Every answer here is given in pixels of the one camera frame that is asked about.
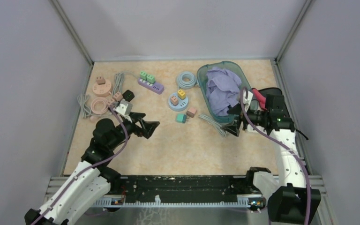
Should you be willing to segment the teal USB charger plug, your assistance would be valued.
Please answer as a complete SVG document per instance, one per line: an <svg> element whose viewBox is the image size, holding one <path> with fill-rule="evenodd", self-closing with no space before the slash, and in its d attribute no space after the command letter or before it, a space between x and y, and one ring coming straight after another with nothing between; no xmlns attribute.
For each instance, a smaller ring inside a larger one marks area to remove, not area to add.
<svg viewBox="0 0 360 225"><path fill-rule="evenodd" d="M176 115L176 122L185 124L188 116L186 114L179 113Z"/></svg>

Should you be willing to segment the blue round power socket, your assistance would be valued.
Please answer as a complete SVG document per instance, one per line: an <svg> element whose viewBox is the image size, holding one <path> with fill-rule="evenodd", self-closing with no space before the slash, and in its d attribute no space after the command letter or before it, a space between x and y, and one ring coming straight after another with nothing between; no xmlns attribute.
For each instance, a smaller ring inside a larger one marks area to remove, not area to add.
<svg viewBox="0 0 360 225"><path fill-rule="evenodd" d="M181 112L187 109L189 104L189 97L186 96L184 99L180 99L177 92L174 92L168 97L167 102L171 110L175 112Z"/></svg>

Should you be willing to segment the brown pink USB charger plug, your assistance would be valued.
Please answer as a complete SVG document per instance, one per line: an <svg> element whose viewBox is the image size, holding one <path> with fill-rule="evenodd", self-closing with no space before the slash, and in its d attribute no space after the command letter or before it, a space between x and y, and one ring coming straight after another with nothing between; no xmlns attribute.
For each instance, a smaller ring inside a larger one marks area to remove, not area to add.
<svg viewBox="0 0 360 225"><path fill-rule="evenodd" d="M187 111L186 111L187 117L190 117L190 118L194 118L195 115L196 115L196 113L197 113L197 109L194 108L194 107L190 107L190 108L188 108Z"/></svg>

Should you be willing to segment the yellow USB charger plug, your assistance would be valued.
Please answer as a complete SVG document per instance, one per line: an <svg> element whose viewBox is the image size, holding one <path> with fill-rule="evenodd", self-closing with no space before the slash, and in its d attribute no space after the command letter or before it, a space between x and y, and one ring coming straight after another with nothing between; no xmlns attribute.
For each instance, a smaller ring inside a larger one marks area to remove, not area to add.
<svg viewBox="0 0 360 225"><path fill-rule="evenodd" d="M184 99L186 98L186 93L185 93L184 90L179 89L179 90L177 91L177 96L178 96L179 99L184 100Z"/></svg>

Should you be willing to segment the white power strip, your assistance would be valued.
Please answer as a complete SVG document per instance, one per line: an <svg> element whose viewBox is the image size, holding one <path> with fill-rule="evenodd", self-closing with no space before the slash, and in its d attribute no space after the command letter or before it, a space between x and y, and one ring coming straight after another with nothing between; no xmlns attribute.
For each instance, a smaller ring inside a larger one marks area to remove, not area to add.
<svg viewBox="0 0 360 225"><path fill-rule="evenodd" d="M260 127L260 126L255 125L255 127L256 127L258 130L261 130L261 127ZM251 125L247 125L247 131L250 132L250 133L258 133Z"/></svg>

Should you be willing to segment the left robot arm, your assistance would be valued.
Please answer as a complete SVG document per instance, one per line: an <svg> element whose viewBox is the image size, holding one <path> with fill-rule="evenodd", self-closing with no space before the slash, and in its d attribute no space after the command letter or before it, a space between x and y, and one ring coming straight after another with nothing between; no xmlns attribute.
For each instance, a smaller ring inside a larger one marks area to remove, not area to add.
<svg viewBox="0 0 360 225"><path fill-rule="evenodd" d="M24 216L27 225L73 225L101 197L121 190L121 174L108 167L126 147L131 135L149 139L158 121L145 121L144 113L123 116L113 112L96 123L89 147L75 170L58 191L39 209Z"/></svg>

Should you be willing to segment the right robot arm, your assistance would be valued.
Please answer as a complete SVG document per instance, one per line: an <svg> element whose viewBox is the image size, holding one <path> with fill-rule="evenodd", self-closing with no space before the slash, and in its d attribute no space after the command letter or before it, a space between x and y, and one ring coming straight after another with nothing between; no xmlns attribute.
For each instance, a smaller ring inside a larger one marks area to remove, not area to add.
<svg viewBox="0 0 360 225"><path fill-rule="evenodd" d="M261 191L267 200L266 209L271 222L286 224L311 224L321 202L321 193L311 187L308 171L296 147L296 133L283 95L268 94L264 110L250 109L254 95L242 90L240 105L230 113L238 114L232 124L223 130L239 136L240 124L273 141L278 178L266 168L250 169L245 187L250 193Z"/></svg>

